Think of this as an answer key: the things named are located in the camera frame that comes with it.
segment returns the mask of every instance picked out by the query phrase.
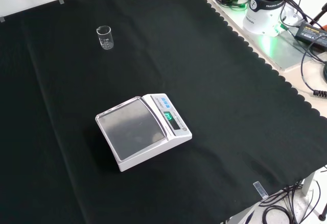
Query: digital scale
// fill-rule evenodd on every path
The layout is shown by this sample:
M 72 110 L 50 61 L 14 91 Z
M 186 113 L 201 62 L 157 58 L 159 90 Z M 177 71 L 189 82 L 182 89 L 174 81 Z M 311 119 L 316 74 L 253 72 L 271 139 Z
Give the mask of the digital scale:
M 192 138 L 165 94 L 130 99 L 97 115 L 96 122 L 121 172 Z

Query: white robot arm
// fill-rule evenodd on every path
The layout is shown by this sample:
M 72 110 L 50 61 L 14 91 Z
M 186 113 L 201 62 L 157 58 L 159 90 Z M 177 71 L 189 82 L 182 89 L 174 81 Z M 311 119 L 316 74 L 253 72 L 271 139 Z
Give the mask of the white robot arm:
M 243 26 L 255 34 L 268 34 L 277 25 L 284 0 L 251 0 Z

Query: power adapter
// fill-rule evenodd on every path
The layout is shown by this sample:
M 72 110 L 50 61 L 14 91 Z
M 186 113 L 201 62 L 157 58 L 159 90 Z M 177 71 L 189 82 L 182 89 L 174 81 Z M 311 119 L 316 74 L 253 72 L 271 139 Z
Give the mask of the power adapter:
M 298 29 L 295 38 L 301 42 L 311 44 L 316 38 L 324 35 L 327 36 L 327 31 L 313 27 L 307 23 L 302 23 Z M 318 39 L 313 46 L 323 51 L 327 51 L 327 38 L 323 37 Z

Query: green lcd display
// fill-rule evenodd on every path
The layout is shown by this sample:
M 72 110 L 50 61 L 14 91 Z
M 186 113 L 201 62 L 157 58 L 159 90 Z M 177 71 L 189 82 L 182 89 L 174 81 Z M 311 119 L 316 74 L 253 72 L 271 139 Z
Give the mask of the green lcd display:
M 173 115 L 169 111 L 164 111 L 163 114 L 167 118 L 170 125 L 173 127 L 174 130 L 179 130 L 180 127 L 176 123 L 176 120 L 173 118 Z

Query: table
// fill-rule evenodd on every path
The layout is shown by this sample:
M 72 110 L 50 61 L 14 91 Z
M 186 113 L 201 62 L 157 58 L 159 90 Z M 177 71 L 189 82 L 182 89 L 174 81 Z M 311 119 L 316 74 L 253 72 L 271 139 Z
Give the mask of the table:
M 212 2 L 212 0 L 207 0 L 207 1 L 208 1 L 208 3 L 211 4 L 211 6 L 217 12 L 221 11 L 221 9 L 219 7 L 217 7 L 217 5 L 214 2 Z M 225 20 L 228 22 L 228 24 L 231 27 L 233 27 L 234 31 L 236 31 L 244 39 L 246 39 L 246 36 L 244 36 L 244 34 L 242 32 L 238 31 L 237 27 L 234 26 L 234 23 L 232 21 L 228 21 L 227 19 L 225 19 Z M 256 52 L 261 58 L 266 60 L 266 58 L 252 44 L 249 44 L 249 45 L 250 45 L 250 47 L 253 48 L 254 52 Z M 322 78 L 322 69 L 323 69 L 323 65 L 316 63 L 314 61 L 309 61 L 309 62 L 305 63 L 303 66 L 303 72 L 304 72 L 307 82 L 312 84 L 312 86 L 315 89 L 327 90 L 327 83 Z M 305 84 L 302 81 L 299 66 L 288 72 L 279 71 L 279 74 L 282 75 L 283 77 L 285 77 L 285 80 L 287 82 L 290 82 L 292 84 L 292 86 L 298 90 L 298 93 L 300 95 L 302 95 L 306 99 L 306 101 L 308 101 L 312 105 L 312 108 L 317 109 L 322 116 L 327 117 L 326 100 L 312 96 L 312 92 L 305 86 Z
M 216 9 L 218 13 L 223 13 L 222 10 L 217 7 L 217 5 L 212 0 L 207 0 L 208 3 L 211 4 L 213 8 Z M 244 39 L 247 39 L 246 35 L 243 34 L 243 32 L 240 32 L 238 30 L 238 27 L 236 23 L 233 21 L 228 20 L 228 18 L 225 18 L 225 20 L 228 22 L 228 24 L 233 28 L 234 31 L 236 31 L 239 35 L 241 35 Z M 256 52 L 261 58 L 265 59 L 266 63 L 270 64 L 274 70 L 276 68 L 274 67 L 274 63 L 271 63 L 267 58 L 265 58 L 264 55 L 260 53 L 260 50 L 256 49 L 251 43 L 249 45 L 253 48 L 253 51 Z M 321 57 L 324 60 L 327 60 L 327 53 L 322 55 Z M 313 86 L 315 89 L 318 90 L 327 90 L 327 83 L 324 81 L 324 78 L 322 76 L 322 70 L 323 65 L 320 63 L 317 63 L 316 61 L 308 61 L 304 63 L 303 65 L 303 73 L 306 77 L 307 82 Z M 285 77 L 285 80 L 290 82 L 294 88 L 297 89 L 298 93 L 302 95 L 305 98 L 305 101 L 309 102 L 312 105 L 312 108 L 317 109 L 320 112 L 321 116 L 324 116 L 327 118 L 327 100 L 314 97 L 312 95 L 312 91 L 309 90 L 306 85 L 304 84 L 301 73 L 300 73 L 300 66 L 297 66 L 293 68 L 290 71 L 280 71 L 279 74 L 283 77 Z M 313 180 L 315 172 L 313 172 L 311 175 L 308 176 L 308 178 L 305 181 L 305 185 L 303 187 L 303 193 L 306 195 L 308 193 L 309 187 L 311 185 L 311 182 Z M 249 214 L 252 213 L 252 211 L 258 206 L 258 204 L 240 212 L 238 215 L 234 216 L 231 220 L 231 224 L 238 224 L 242 223 L 246 220 Z
M 4 223 L 217 223 L 326 163 L 326 121 L 203 0 L 64 1 L 0 25 Z M 94 117 L 150 93 L 193 139 L 120 174 Z

